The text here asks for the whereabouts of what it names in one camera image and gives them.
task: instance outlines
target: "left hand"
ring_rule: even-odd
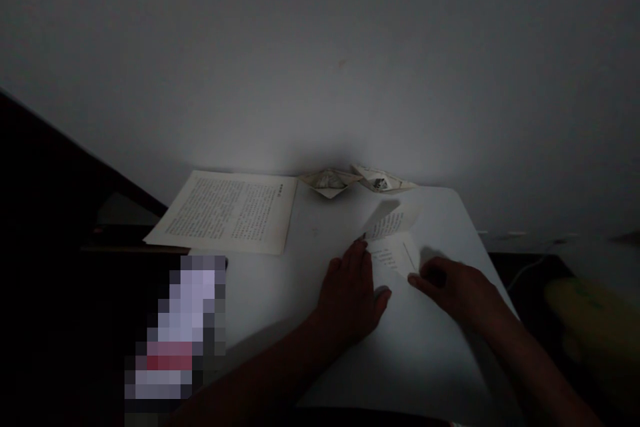
[[[388,288],[373,295],[373,270],[367,242],[356,240],[342,258],[329,262],[318,306],[309,321],[339,348],[348,348],[378,325],[391,297]]]

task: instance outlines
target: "paper boat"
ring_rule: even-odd
[[[362,176],[360,175],[353,175],[352,173],[334,169],[300,175],[298,178],[328,199],[334,198],[338,193],[346,190],[352,183],[362,180]]]
[[[351,167],[353,167],[359,175],[362,175],[360,183],[376,193],[399,193],[418,186],[413,182],[402,180],[395,175],[391,175],[384,170],[362,167],[361,165],[352,165]]]

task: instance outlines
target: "white table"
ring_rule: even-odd
[[[314,308],[329,260],[341,256],[377,208],[421,203],[411,233],[423,260],[433,251],[475,266],[513,305],[451,189],[420,187],[398,195],[354,185],[327,200],[299,182],[282,256],[226,255],[228,365],[236,366],[293,329]],[[501,424],[518,415],[508,382],[489,348],[399,274],[374,265],[375,286],[393,291],[378,328],[326,371],[300,406],[359,407],[442,418],[466,425]]]

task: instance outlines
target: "printed page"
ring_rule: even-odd
[[[296,179],[193,171],[145,242],[280,255]]]
[[[403,277],[419,271],[420,255],[408,232],[369,241],[373,263],[396,271]]]
[[[368,228],[364,238],[368,241],[390,236],[396,232],[407,232],[417,220],[421,210],[422,205],[402,203],[389,215]]]

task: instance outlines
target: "yellow object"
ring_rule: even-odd
[[[640,313],[577,278],[549,282],[545,299],[565,325],[567,355],[587,367],[614,406],[640,418]]]

